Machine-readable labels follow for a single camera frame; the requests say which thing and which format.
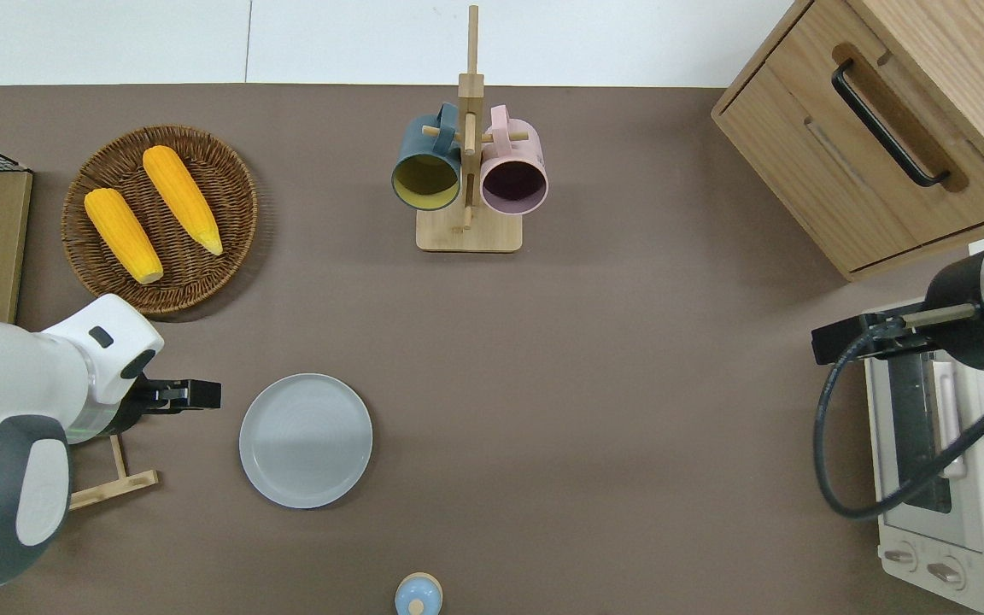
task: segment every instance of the oven window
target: oven window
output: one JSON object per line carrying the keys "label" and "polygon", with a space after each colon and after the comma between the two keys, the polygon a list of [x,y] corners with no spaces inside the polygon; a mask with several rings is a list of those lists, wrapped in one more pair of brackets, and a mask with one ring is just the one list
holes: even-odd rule
{"label": "oven window", "polygon": [[[887,361],[894,410],[894,451],[898,455],[899,485],[936,456],[936,390],[933,390],[933,355],[910,354]],[[934,513],[952,512],[952,487],[937,476],[925,489],[906,500],[907,505]]]}

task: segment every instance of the brown table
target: brown table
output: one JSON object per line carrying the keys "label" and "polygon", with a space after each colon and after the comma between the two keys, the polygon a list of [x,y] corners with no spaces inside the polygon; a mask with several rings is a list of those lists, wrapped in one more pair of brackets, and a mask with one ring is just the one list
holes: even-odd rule
{"label": "brown table", "polygon": [[[882,572],[810,459],[809,330],[921,295],[950,258],[845,284],[708,120],[719,93],[489,87],[542,135],[551,192],[520,252],[485,255],[420,252],[388,182],[453,86],[0,87],[0,151],[36,172],[20,326],[91,299],[60,208],[121,133],[208,130],[263,200],[249,264],[157,324],[148,369],[222,382],[223,408],[127,432],[163,483],[72,513],[0,612],[393,612],[417,570],[454,615],[964,611]],[[374,421],[366,475],[323,510],[273,505],[238,460],[250,402],[300,372]],[[832,453],[867,498],[848,377]],[[75,453],[79,486],[113,477],[107,441]]]}

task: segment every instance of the pink mug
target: pink mug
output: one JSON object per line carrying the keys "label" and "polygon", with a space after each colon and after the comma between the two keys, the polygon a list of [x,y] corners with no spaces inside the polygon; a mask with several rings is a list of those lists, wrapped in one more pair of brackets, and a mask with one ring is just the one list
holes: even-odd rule
{"label": "pink mug", "polygon": [[[542,141],[530,124],[512,120],[507,106],[492,108],[492,143],[481,148],[481,199],[500,214],[529,214],[549,195]],[[511,132],[530,135],[512,141]]]}

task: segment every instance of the oven door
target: oven door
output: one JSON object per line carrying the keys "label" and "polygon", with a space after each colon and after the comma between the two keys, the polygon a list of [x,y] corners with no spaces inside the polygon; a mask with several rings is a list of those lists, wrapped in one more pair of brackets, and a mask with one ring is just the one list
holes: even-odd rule
{"label": "oven door", "polygon": [[[893,493],[919,467],[959,436],[954,382],[957,363],[944,353],[901,355],[867,362],[876,495]],[[980,553],[981,519],[972,448],[933,482],[887,511],[883,523]]]}

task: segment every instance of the white wall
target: white wall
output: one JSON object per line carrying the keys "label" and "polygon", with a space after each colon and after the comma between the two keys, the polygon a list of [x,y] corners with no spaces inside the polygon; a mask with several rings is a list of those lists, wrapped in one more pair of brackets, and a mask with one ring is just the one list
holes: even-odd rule
{"label": "white wall", "polygon": [[[470,0],[0,0],[0,85],[441,83]],[[726,86],[790,0],[484,0],[490,85]]]}

